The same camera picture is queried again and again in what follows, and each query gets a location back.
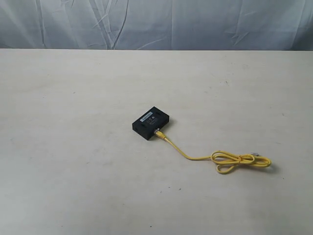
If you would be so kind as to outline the small black network box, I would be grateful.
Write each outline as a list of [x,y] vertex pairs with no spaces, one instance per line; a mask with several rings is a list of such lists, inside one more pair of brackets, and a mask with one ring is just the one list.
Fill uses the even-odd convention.
[[169,120],[168,114],[154,106],[133,122],[132,128],[145,140],[149,140],[155,135],[155,131],[163,128]]

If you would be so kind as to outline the white fabric backdrop curtain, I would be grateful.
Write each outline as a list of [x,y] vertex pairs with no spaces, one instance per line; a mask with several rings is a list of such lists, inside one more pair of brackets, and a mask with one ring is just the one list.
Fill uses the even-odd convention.
[[3,0],[2,48],[312,50],[310,0]]

